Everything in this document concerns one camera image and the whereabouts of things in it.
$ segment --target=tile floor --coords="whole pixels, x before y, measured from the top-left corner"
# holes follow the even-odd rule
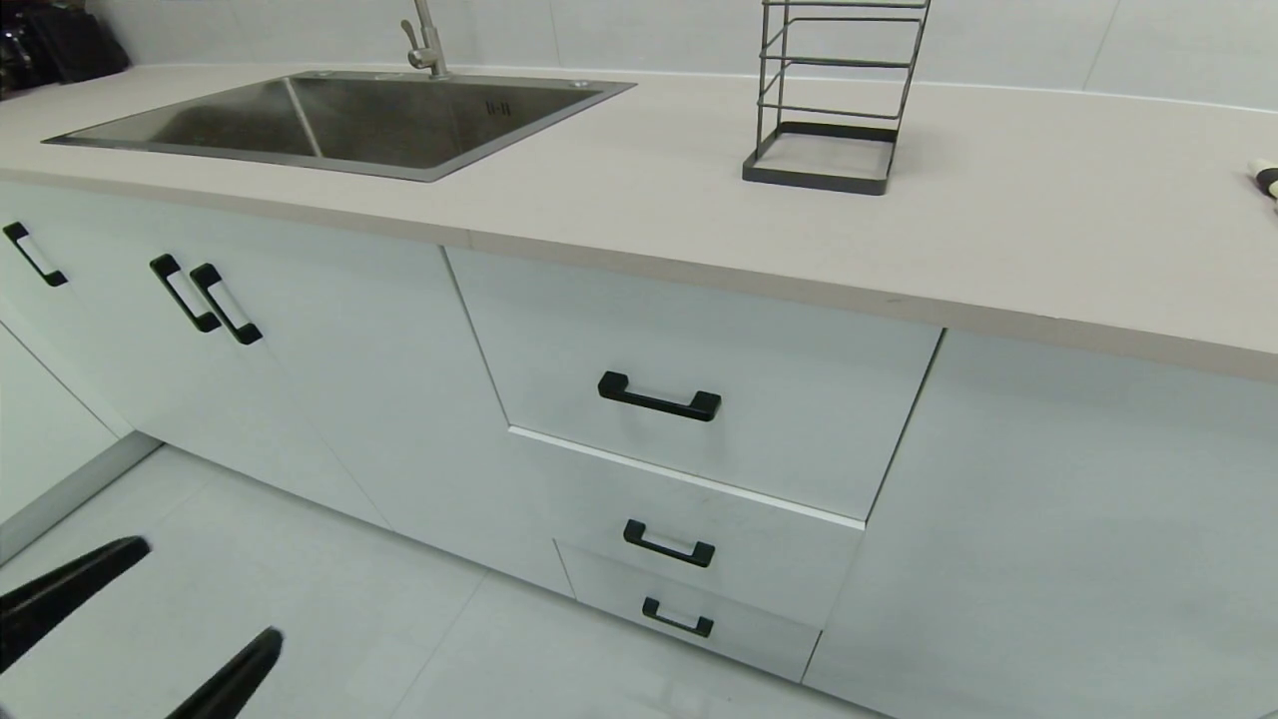
[[[165,716],[268,624],[243,719],[879,716],[164,448],[0,567],[152,553],[0,676],[17,719]]]

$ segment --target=countertop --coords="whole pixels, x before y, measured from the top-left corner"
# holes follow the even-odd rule
[[[432,184],[40,143],[305,69],[143,66],[5,101],[0,179],[465,241],[1278,383],[1278,213],[1245,172],[1278,155],[1273,112],[916,84],[883,197],[743,181],[757,80],[741,77],[483,69],[639,84]]]

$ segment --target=chrome faucet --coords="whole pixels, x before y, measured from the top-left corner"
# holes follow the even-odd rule
[[[413,23],[401,20],[400,27],[408,33],[408,42],[413,46],[408,51],[408,64],[419,70],[431,68],[431,75],[436,79],[449,77],[449,64],[443,61],[443,46],[440,43],[440,31],[431,22],[431,8],[426,0],[413,0],[417,5],[417,18],[422,23],[422,45],[417,43],[417,33],[413,32]]]

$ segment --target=faucet handle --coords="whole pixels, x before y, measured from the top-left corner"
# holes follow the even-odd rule
[[[408,64],[420,70],[426,66],[426,57],[422,52],[422,46],[417,43],[417,32],[413,29],[413,23],[404,19],[400,20],[400,27],[404,28],[404,33],[408,34],[408,43],[413,47],[408,51]]]

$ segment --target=countertop backsplash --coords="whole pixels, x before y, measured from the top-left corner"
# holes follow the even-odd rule
[[[400,63],[412,0],[88,0],[137,64]],[[754,0],[431,0],[456,65],[753,74]],[[1278,110],[1278,3],[934,0],[923,82]],[[818,42],[875,42],[824,37]]]

